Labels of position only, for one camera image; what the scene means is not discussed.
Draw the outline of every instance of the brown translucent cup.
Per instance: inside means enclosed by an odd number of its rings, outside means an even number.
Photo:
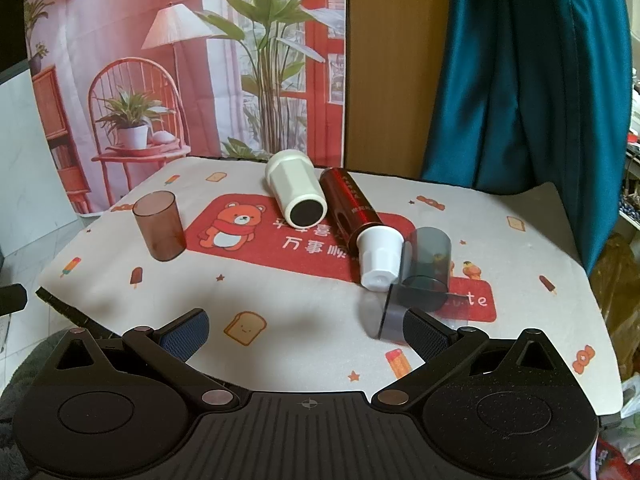
[[[149,253],[159,262],[168,262],[187,248],[180,213],[171,191],[154,191],[133,205],[133,215]]]

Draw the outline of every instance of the chair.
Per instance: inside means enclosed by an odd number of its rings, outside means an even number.
[[[166,147],[150,150],[154,153],[151,155],[143,154],[143,156],[122,154],[113,149],[114,142],[117,142],[116,136],[111,136],[110,139],[107,135],[107,126],[96,124],[96,121],[108,113],[105,102],[101,99],[116,98],[119,89],[130,92],[148,92],[152,98],[161,101],[163,106],[175,110],[175,114],[163,114],[160,120],[153,124],[154,132],[165,130],[177,138],[177,145],[174,148],[162,153],[159,150]],[[167,162],[186,156],[191,152],[191,148],[185,143],[185,138],[188,139],[189,136],[182,99],[175,82],[164,67],[149,59],[124,57],[104,67],[89,88],[89,116],[94,130],[95,147],[98,151],[98,155],[91,160],[93,162],[99,161],[102,165],[102,176],[104,177],[109,206],[115,202],[109,183],[107,162],[117,162],[123,165],[127,177],[127,187],[131,191],[129,164],[157,162],[159,168],[162,168]]]

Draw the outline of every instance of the teal curtain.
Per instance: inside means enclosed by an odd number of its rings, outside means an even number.
[[[590,272],[618,217],[631,76],[625,0],[450,0],[422,178],[553,182]]]

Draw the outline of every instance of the red thermos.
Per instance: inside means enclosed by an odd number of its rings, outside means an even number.
[[[385,226],[351,175],[341,168],[324,170],[320,187],[352,255],[360,261],[360,283],[385,292],[398,278],[404,238]]]

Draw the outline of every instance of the white plastic cup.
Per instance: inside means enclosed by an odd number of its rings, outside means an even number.
[[[295,229],[319,224],[326,216],[326,200],[314,165],[298,150],[283,150],[271,157],[264,171],[282,215]]]
[[[386,292],[400,273],[404,238],[392,227],[376,225],[356,240],[360,254],[360,283],[373,292]]]

